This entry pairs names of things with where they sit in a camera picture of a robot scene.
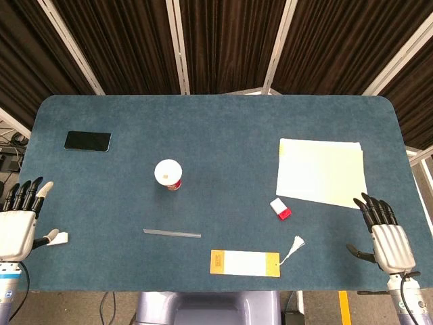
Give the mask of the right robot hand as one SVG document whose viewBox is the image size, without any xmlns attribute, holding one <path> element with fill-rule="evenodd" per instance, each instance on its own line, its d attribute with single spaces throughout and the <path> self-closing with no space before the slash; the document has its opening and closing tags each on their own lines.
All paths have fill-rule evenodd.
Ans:
<svg viewBox="0 0 433 325">
<path fill-rule="evenodd" d="M 406 274 L 415 269 L 409 239 L 401 225 L 398 224 L 392 207 L 384 200 L 378 200 L 362 193 L 363 200 L 354 198 L 359 207 L 367 230 L 373 242 L 373 252 L 366 253 L 354 245 L 346 248 L 354 257 L 378 265 L 387 274 Z"/>
</svg>

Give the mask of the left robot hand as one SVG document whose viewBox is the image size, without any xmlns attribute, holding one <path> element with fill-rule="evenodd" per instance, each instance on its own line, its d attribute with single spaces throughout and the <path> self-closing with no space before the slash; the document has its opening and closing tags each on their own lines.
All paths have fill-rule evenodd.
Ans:
<svg viewBox="0 0 433 325">
<path fill-rule="evenodd" d="M 55 240 L 59 229 L 54 228 L 41 238 L 35 237 L 37 221 L 43 203 L 53 187 L 49 181 L 41 185 L 42 177 L 15 184 L 6 194 L 1 209 L 1 262 L 17 263 L 30 252 Z"/>
</svg>

